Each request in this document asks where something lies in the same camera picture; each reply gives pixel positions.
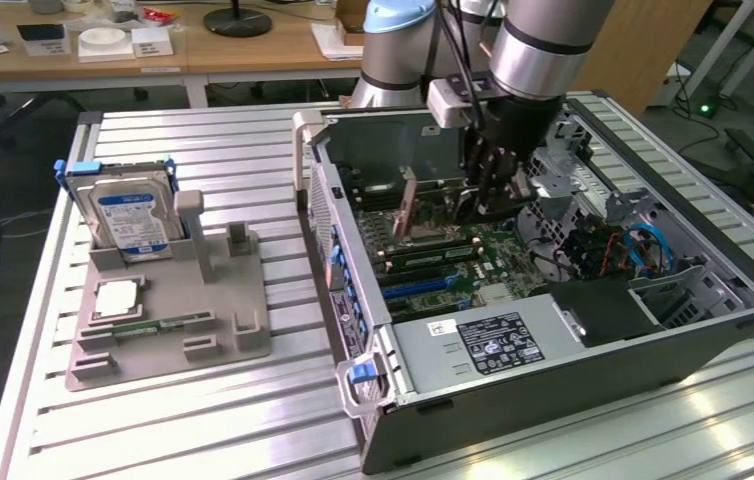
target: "circuit board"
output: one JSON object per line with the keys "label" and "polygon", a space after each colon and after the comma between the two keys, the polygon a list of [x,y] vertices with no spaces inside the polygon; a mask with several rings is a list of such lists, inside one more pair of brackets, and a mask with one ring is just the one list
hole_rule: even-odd
{"label": "circuit board", "polygon": [[[511,221],[462,226],[427,222],[395,241],[395,218],[395,211],[362,211],[356,217],[395,322],[526,298],[546,285]],[[435,289],[407,293],[419,286]]]}

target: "hard drive label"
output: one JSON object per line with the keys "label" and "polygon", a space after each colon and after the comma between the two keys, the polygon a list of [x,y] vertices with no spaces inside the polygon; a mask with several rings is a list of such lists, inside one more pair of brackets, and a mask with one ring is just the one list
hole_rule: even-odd
{"label": "hard drive label", "polygon": [[115,195],[97,201],[115,243],[128,253],[153,253],[168,246],[163,220],[153,216],[153,195]]}
{"label": "hard drive label", "polygon": [[518,313],[458,325],[474,365],[483,375],[546,359]]}

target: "gray carpet floor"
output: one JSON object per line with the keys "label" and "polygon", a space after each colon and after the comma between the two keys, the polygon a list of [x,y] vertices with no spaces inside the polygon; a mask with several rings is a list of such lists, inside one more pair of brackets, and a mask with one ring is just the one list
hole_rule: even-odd
{"label": "gray carpet floor", "polygon": [[[686,64],[695,66],[699,63],[716,35],[718,31],[712,29],[707,34],[692,38],[682,53],[682,61]],[[710,80],[716,81],[722,77],[731,61],[746,47],[743,42],[734,42],[711,72]],[[327,83],[335,98],[338,94],[348,94],[352,90],[351,81]],[[316,82],[267,84],[263,99],[252,97],[251,84],[228,85],[227,87],[211,89],[212,106],[323,100]],[[707,81],[695,94],[694,103],[708,96],[714,89],[714,83]],[[188,107],[183,89],[157,87],[149,88],[148,91],[149,99],[144,102],[133,98],[129,89],[77,92],[76,97],[89,110],[128,111]],[[7,98],[8,105],[0,108],[0,120],[11,112],[11,108],[17,107],[29,98],[29,95],[7,95]],[[738,111],[723,109],[708,122],[721,130],[735,127],[754,134],[754,71],[743,82],[734,99]],[[642,120],[674,148],[711,135],[708,128],[683,120],[664,108],[650,109],[642,116]],[[0,218],[52,207],[57,187],[51,167],[56,159],[65,158],[68,155],[75,122],[75,112],[64,105],[53,103],[15,128],[17,147],[13,150],[0,149]],[[723,143],[725,138],[706,142],[688,149],[688,155],[718,166],[729,166],[737,154],[723,149]],[[7,233],[32,231],[45,227],[47,223],[47,215],[33,217],[12,224],[7,228]],[[0,248],[0,396],[43,243],[44,235],[39,235],[23,239],[7,239]]]}

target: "aluminum extrusion table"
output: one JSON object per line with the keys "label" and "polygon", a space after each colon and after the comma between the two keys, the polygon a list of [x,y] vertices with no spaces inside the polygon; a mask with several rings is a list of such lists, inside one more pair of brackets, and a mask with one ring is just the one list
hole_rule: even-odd
{"label": "aluminum extrusion table", "polygon": [[[615,102],[575,98],[754,257],[754,219]],[[112,113],[79,126],[72,161],[171,154],[181,188],[204,191],[207,229],[247,220],[260,232],[273,353],[68,392],[91,237],[61,193],[0,405],[0,478],[363,478],[292,194],[291,117],[330,105]],[[634,182],[592,146],[607,177]],[[743,474],[754,474],[754,339],[676,385],[374,478]]]}

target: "warning label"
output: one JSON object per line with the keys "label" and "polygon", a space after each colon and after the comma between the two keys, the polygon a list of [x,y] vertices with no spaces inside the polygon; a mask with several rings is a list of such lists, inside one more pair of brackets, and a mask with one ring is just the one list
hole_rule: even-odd
{"label": "warning label", "polygon": [[478,320],[458,328],[483,375],[546,359],[518,313]]}

